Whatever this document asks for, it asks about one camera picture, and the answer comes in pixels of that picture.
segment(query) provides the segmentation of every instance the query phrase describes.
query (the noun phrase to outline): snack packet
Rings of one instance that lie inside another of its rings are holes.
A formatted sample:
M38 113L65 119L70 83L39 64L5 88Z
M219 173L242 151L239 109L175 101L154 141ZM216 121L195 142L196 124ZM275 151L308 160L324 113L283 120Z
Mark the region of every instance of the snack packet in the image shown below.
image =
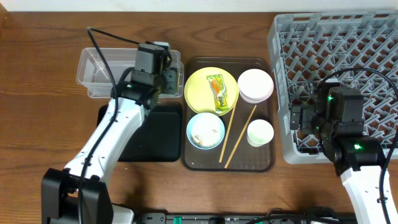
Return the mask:
M226 87L223 76L221 74L208 75L207 80L209 81L210 89L213 92L216 113L227 111L228 105L226 103Z

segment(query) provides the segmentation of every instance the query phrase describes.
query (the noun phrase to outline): robotic arm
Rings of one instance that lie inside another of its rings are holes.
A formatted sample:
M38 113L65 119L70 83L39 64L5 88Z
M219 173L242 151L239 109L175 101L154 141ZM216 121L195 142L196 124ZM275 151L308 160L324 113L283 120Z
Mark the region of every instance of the robotic arm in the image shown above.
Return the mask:
M290 129L319 136L323 153L334 163L353 203L358 223L385 223L379 178L386 158L379 141L363 135L361 92L327 81L317 91L316 105L292 106ZM398 223L388 172L386 177L387 211L391 223Z
M170 68L167 43L139 44L136 66L128 68L116 85L117 96L109 102L102 121L83 149L63 170L49 169L42 179L42 223L78 223L78 189L81 171L88 153L114 115L118 114L94 151L83 181L84 223L132 223L132 210L113 205L107 185L128 140L143 124L145 114L156 105L159 94L177 92L177 70ZM131 73L131 80L124 81Z

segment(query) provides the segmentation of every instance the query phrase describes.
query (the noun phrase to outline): wooden table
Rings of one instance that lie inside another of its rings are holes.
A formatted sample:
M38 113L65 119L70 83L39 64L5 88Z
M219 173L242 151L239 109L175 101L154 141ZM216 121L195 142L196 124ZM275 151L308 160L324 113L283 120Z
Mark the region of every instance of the wooden table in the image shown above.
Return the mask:
M40 183L62 169L96 127L107 100L76 84L82 49L93 26L140 42L162 40L195 56L262 57L274 13L12 12L0 38L0 223L38 223ZM97 35L102 47L130 47ZM275 133L279 133L274 97ZM190 213L266 213L312 206L352 212L332 164L290 165L275 136L277 160L268 173L194 172L173 163L117 164L109 193L132 208ZM398 162L389 166L398 202Z

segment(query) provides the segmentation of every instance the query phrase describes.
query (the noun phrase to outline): white wall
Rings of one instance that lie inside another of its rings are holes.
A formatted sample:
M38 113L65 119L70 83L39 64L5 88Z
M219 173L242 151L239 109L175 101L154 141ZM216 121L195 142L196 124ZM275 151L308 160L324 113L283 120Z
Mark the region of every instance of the white wall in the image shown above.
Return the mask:
M8 11L303 12L398 9L398 0L0 0Z

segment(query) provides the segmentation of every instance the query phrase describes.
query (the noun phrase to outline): clear plastic container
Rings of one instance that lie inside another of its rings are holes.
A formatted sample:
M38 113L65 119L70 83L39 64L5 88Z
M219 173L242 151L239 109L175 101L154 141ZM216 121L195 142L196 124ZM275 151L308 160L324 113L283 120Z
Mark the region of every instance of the clear plastic container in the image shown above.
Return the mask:
M101 48L101 51L116 82L119 81L126 68L134 67L136 64L137 49ZM160 94L159 98L178 98L183 95L184 69L180 61L180 52L171 50L170 53L172 55L171 67L177 68L177 73L180 75L178 92L174 95ZM76 81L79 85L87 87L87 94L91 98L110 97L112 83L108 71L94 47L85 48L81 52Z

